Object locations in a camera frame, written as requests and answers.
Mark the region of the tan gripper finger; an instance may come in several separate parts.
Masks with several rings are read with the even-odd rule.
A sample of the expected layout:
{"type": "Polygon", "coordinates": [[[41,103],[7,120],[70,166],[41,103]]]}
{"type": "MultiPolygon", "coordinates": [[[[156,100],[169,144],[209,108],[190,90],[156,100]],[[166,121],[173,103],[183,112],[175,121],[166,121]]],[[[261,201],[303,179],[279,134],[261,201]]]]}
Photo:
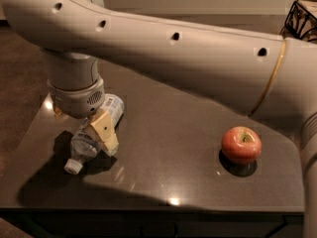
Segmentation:
{"type": "Polygon", "coordinates": [[[119,148],[115,125],[107,110],[99,109],[88,119],[87,133],[109,156],[114,156],[119,148]]]}
{"type": "Polygon", "coordinates": [[[61,111],[61,109],[58,108],[57,106],[55,106],[55,107],[53,108],[53,115],[54,115],[55,118],[66,118],[66,117],[67,117],[67,115],[64,114],[64,113],[61,111]]]}

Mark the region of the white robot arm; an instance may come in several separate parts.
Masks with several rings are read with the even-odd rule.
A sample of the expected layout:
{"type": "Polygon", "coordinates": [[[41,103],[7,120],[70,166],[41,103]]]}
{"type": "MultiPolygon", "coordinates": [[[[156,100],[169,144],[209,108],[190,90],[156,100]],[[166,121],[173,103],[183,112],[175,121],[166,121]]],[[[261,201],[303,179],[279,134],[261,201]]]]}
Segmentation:
{"type": "Polygon", "coordinates": [[[291,38],[104,8],[102,0],[3,0],[21,37],[146,71],[277,130],[299,149],[304,237],[316,238],[315,45],[291,38]]]}

